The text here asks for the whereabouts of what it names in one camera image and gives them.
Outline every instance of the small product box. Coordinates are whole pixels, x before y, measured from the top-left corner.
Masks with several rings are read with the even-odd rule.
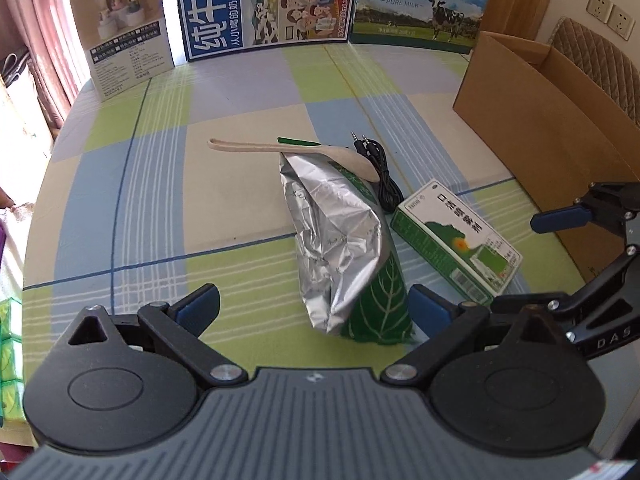
[[[162,0],[69,0],[104,101],[174,66]]]
[[[398,206],[391,227],[479,304],[500,296],[522,262],[511,244],[437,180]]]

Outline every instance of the tissue box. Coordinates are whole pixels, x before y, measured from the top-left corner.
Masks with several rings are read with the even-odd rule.
[[[456,290],[489,304],[522,256],[449,189],[431,180],[402,202],[391,227]]]
[[[162,0],[69,0],[104,101],[174,66]]]
[[[0,384],[2,395],[2,418],[4,420],[25,420],[22,409],[24,383],[22,381],[8,381]]]
[[[14,298],[0,301],[0,338],[22,337],[22,304]]]
[[[22,343],[15,339],[4,339],[1,343],[0,378],[2,382],[22,380]]]

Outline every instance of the cardboard box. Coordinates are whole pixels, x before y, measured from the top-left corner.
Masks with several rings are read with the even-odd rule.
[[[522,256],[437,180],[402,202],[391,227],[463,296],[489,304]]]
[[[174,66],[162,0],[69,0],[104,101]]]
[[[638,127],[546,44],[482,32],[453,109],[542,211],[571,205],[590,182],[640,175]],[[587,281],[623,251],[592,224],[558,236]]]

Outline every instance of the table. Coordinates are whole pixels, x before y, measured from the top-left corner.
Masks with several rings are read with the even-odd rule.
[[[34,212],[23,296],[27,380],[82,307],[132,313],[206,282],[218,286],[222,307],[201,339],[250,374],[260,365],[380,371],[406,351],[310,327],[278,155],[214,152],[206,146],[213,136],[352,146],[353,130],[376,139],[405,195],[435,177],[523,254],[508,293],[578,289],[582,279],[555,235],[530,230],[536,207],[451,109],[467,63],[453,53],[315,44],[178,66],[102,104],[89,82]],[[408,286],[462,300],[394,240]],[[640,372],[631,360],[623,369]]]

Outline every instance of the cow illustration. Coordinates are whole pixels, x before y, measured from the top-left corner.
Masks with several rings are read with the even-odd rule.
[[[444,4],[446,4],[444,0],[428,1],[431,4],[431,11],[433,12],[433,17],[431,18],[431,23],[433,24],[433,38],[431,39],[437,40],[440,31],[445,25],[449,25],[449,20],[453,19],[451,15],[453,11],[444,6]]]
[[[451,20],[449,21],[449,23],[451,24],[451,35],[447,43],[450,43],[451,40],[457,38],[460,35],[460,30],[462,30],[462,21],[465,19],[465,15],[462,12],[458,12],[457,10],[452,10],[451,14]]]

